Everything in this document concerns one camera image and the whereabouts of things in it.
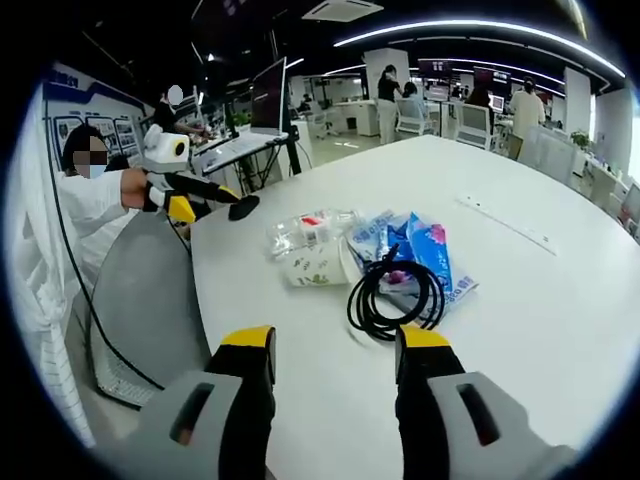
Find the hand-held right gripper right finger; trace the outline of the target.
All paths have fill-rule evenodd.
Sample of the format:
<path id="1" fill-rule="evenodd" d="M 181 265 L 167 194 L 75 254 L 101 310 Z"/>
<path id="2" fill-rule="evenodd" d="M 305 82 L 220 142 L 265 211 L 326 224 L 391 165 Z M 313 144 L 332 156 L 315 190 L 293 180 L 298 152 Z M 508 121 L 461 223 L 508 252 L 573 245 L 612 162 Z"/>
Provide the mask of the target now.
<path id="1" fill-rule="evenodd" d="M 572 470 L 575 450 L 546 443 L 526 409 L 466 371 L 442 335 L 402 326 L 395 352 L 404 478 L 556 479 Z"/>

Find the person's left hand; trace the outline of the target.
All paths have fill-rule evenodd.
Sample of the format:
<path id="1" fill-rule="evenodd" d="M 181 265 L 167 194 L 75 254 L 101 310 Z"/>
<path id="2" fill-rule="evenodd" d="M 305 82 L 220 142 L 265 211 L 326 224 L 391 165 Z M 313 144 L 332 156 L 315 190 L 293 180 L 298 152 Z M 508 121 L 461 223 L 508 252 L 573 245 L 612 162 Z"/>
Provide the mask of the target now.
<path id="1" fill-rule="evenodd" d="M 125 209 L 142 210 L 146 198 L 147 177 L 139 168 L 122 171 L 120 181 L 121 205 Z"/>

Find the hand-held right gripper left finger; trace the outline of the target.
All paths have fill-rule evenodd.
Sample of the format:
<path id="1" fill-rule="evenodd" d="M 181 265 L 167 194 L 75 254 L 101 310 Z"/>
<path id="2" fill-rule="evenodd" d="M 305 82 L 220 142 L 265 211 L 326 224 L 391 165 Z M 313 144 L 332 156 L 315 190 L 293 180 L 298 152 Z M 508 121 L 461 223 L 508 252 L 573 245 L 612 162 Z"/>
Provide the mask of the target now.
<path id="1" fill-rule="evenodd" d="M 276 329 L 227 335 L 203 371 L 155 394 L 123 445 L 126 479 L 264 479 Z"/>

